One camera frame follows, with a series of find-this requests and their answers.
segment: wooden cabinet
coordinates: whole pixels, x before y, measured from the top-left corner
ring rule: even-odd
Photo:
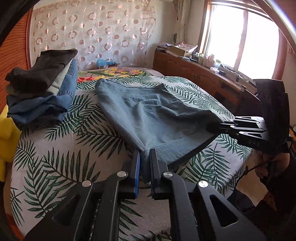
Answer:
[[[231,104],[227,107],[233,113],[241,102],[241,85],[211,72],[207,67],[198,63],[155,51],[153,68],[163,75],[180,76],[192,81],[222,104],[227,100]]]

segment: blue jeans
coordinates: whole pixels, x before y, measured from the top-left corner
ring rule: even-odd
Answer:
[[[77,87],[77,63],[73,59],[57,95],[37,97],[19,101],[8,95],[8,117],[11,117],[16,126],[23,130],[31,130],[54,126],[63,121],[68,111]]]

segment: bedsheet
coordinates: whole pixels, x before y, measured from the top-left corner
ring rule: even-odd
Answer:
[[[132,86],[164,83],[186,104],[210,109],[224,120],[233,118],[217,100],[184,78],[142,75],[118,80]],[[24,235],[76,183],[104,180],[131,158],[133,149],[100,109],[95,83],[96,80],[78,84],[62,124],[21,134],[12,170],[11,205],[15,222]],[[206,180],[228,197],[250,154],[250,148],[223,134],[176,172],[187,181]],[[153,200],[146,186],[141,185],[136,200],[122,201],[119,240],[171,240],[169,228],[168,201]]]

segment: white curtain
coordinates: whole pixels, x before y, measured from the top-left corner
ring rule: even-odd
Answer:
[[[178,1],[178,19],[176,26],[177,39],[176,44],[185,41],[185,26],[188,19],[190,9],[190,0],[179,0]]]

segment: black cable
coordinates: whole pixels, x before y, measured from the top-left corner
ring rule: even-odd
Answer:
[[[264,166],[265,164],[268,164],[269,162],[271,161],[271,159],[269,159],[268,161],[262,163],[262,164],[259,164],[255,167],[252,167],[250,170],[248,169],[248,166],[246,166],[246,170],[243,172],[243,174],[238,178],[237,182],[235,183],[234,185],[234,190],[233,190],[233,198],[234,198],[234,205],[235,207],[244,215],[244,213],[239,209],[239,207],[237,206],[237,200],[236,200],[236,192],[238,190],[236,190],[236,187],[237,187],[237,184],[239,183],[239,181],[243,178],[243,176],[246,176],[250,171],[258,168],[258,167],[261,167],[261,166]]]

